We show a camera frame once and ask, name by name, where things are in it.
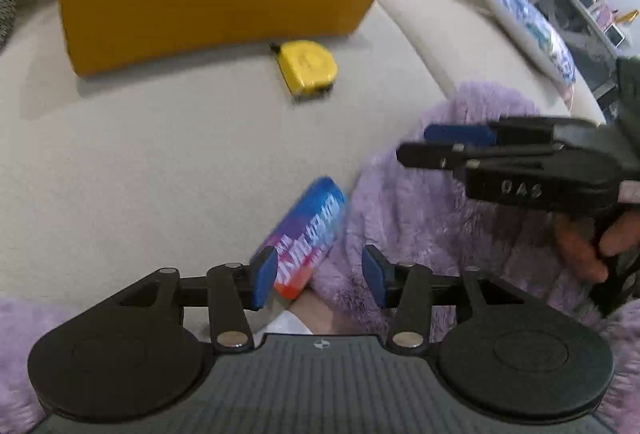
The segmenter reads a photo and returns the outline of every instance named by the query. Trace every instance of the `human hand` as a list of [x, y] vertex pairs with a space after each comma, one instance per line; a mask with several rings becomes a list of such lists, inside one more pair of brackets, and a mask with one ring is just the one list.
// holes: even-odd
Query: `human hand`
[[[603, 283], [609, 271], [598, 259], [596, 249], [586, 240], [571, 218], [554, 219], [556, 242], [562, 258], [574, 275], [589, 283]], [[602, 235], [600, 253], [606, 257], [621, 254], [640, 243], [640, 211], [628, 211]]]

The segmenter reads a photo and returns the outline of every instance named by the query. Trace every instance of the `beige couch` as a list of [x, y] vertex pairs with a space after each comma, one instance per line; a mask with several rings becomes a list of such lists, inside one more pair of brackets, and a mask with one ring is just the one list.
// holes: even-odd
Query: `beige couch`
[[[55, 0], [0, 55], [0, 292], [85, 308], [163, 266], [244, 261], [313, 178], [361, 164], [467, 80], [567, 114], [481, 0], [378, 0], [323, 103], [292, 106], [267, 45], [77, 78]], [[578, 82], [574, 115], [602, 121]]]

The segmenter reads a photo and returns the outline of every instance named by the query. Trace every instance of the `black circular base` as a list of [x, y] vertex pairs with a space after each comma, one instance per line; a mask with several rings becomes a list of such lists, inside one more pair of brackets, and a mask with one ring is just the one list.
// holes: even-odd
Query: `black circular base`
[[28, 361], [43, 404], [64, 416], [115, 422], [183, 395], [202, 369], [198, 340], [144, 308], [87, 313], [39, 340]]
[[516, 422], [586, 414], [613, 374], [602, 338], [540, 305], [485, 308], [446, 335], [437, 363], [465, 400]]

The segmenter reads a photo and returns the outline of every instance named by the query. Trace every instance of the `logo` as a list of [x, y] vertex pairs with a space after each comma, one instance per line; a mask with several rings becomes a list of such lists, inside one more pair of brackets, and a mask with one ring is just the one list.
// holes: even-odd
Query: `logo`
[[314, 347], [319, 350], [328, 349], [331, 347], [331, 342], [324, 340], [324, 338], [320, 338], [320, 340], [315, 341]]
[[536, 183], [533, 186], [527, 186], [526, 183], [520, 183], [518, 185], [517, 191], [514, 191], [515, 186], [511, 180], [504, 180], [502, 182], [502, 186], [500, 187], [500, 191], [502, 194], [511, 194], [520, 196], [521, 198], [529, 197], [531, 199], [538, 199], [542, 196], [542, 185], [540, 183]]

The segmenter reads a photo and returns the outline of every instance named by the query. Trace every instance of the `blue patterned pillow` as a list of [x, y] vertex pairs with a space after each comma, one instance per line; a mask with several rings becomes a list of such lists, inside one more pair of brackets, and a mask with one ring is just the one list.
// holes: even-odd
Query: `blue patterned pillow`
[[487, 0], [499, 23], [520, 49], [565, 96], [575, 83], [574, 58], [562, 37], [527, 0]]

